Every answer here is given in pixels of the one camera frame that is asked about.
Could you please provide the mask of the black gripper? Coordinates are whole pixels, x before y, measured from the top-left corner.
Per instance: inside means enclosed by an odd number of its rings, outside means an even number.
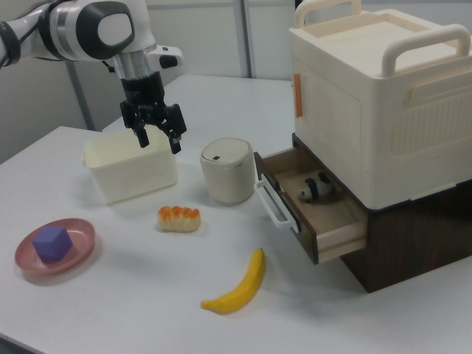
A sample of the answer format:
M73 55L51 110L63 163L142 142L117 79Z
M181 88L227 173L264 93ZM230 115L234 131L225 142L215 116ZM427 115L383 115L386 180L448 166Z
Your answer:
M155 125L169 139L172 154L181 151L181 135L187 131L180 106L166 106L159 72L135 80L121 80L126 99L120 103L126 128L132 128L141 148L149 145L145 124Z

